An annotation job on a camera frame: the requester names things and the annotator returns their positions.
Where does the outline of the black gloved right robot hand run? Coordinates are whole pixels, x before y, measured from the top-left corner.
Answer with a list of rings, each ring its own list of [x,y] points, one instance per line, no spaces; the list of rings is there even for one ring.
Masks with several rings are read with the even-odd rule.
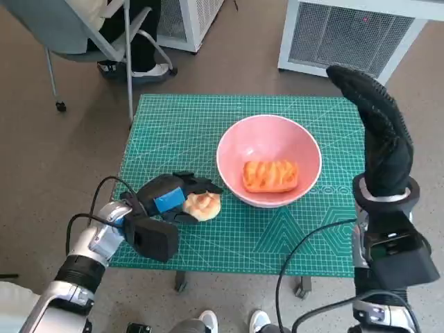
[[[326,73],[355,104],[364,125],[367,190],[374,197],[403,194],[413,165],[413,141],[396,100],[364,72],[331,65]]]

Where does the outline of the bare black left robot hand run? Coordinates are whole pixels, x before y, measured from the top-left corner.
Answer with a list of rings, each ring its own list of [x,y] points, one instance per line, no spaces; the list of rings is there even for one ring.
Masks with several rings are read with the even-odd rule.
[[[222,194],[223,190],[210,179],[197,177],[190,171],[163,173],[150,180],[136,194],[129,191],[119,196],[135,216],[161,216],[169,223],[195,225],[198,219],[182,209],[190,194]]]

